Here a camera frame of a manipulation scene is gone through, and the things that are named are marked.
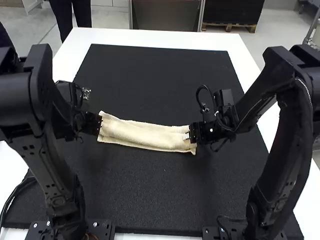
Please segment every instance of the person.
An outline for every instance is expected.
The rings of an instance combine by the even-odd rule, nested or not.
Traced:
[[[13,49],[15,49],[15,46],[12,43],[9,34],[7,33],[7,30],[0,22],[0,48],[2,47],[12,47]]]
[[[72,6],[76,24],[81,28],[92,28],[91,0],[49,0],[60,31],[61,41],[64,42],[71,32]]]

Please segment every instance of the towel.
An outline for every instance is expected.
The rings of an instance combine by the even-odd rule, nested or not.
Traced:
[[[196,154],[196,143],[189,139],[189,126],[164,126],[122,120],[100,111],[102,116],[98,142],[164,152]]]

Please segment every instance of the white table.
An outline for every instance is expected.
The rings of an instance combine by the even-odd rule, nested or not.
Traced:
[[[260,74],[255,61],[238,34],[170,32],[126,29],[74,28],[53,59],[53,79],[73,81],[91,44],[155,47],[192,50],[228,51],[243,90],[246,92]],[[268,150],[271,149],[279,121],[275,104],[259,120],[258,127]],[[22,158],[4,142],[0,143],[0,206],[23,179],[27,166]],[[312,161],[310,174],[294,209],[305,240],[318,240],[320,235],[320,171]],[[23,240],[27,230],[2,229],[0,240]],[[116,240],[197,239],[198,237],[116,234]]]

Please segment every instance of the black mat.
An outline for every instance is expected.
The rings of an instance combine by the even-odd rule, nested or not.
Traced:
[[[244,94],[225,51],[92,45],[75,82],[92,89],[95,113],[162,125],[201,120],[195,99],[201,84],[231,88],[236,101]],[[86,215],[110,219],[120,232],[201,236],[218,214],[244,217],[268,155],[258,128],[219,153],[198,147],[196,156],[83,140],[59,143],[83,185]],[[36,220],[46,220],[38,186],[17,199],[5,226],[28,228]],[[289,239],[303,239],[294,216],[285,230]]]

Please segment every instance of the wooden pallet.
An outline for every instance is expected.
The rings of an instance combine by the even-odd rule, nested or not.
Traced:
[[[207,30],[207,26],[224,26],[225,31],[230,33],[232,27],[245,27],[249,33],[254,34],[256,32],[257,24],[239,24],[239,23],[211,23],[211,22],[203,22],[202,23],[202,31]]]

